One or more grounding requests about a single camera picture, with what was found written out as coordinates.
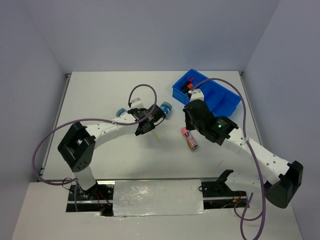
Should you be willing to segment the yellow thin pen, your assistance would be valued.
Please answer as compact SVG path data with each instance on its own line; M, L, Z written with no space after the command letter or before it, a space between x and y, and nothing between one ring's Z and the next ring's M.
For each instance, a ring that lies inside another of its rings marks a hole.
M159 137L156 133L154 134L154 136L155 136L155 138L157 139L157 141L160 143L160 142L161 142L160 137Z

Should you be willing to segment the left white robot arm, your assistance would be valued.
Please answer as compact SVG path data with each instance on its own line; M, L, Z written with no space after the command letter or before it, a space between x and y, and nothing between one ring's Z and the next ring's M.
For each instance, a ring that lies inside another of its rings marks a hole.
M108 191L99 186L92 174L90 164L93 153L99 146L124 135L143 135L155 129L159 120L164 120L171 106L163 103L155 108L120 109L111 123L103 122L71 125L57 149L68 164L80 187L80 194L91 200L98 195L106 196Z

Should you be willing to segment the pink cap black highlighter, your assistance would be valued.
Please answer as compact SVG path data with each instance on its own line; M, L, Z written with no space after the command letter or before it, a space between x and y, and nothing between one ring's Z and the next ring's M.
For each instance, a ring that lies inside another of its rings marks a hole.
M185 83L184 83L184 87L188 86L189 84L191 84L192 82L194 81L194 78L191 77L189 80L187 80Z

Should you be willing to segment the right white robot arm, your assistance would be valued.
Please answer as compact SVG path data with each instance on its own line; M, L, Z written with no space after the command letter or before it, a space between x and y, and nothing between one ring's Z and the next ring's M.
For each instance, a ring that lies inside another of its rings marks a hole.
M185 126L196 130L212 143L228 149L244 160L253 160L265 182L262 185L266 199L285 209L302 184L303 165L289 162L264 148L226 116L216 117L207 104L196 99L184 106Z

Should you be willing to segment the orange tip black highlighter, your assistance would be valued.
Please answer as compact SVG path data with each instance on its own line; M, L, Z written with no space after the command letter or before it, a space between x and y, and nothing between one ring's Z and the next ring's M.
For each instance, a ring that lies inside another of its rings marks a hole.
M193 88L193 85L190 83L188 85L186 85L184 88L181 89L182 93L187 93L188 91L190 91Z

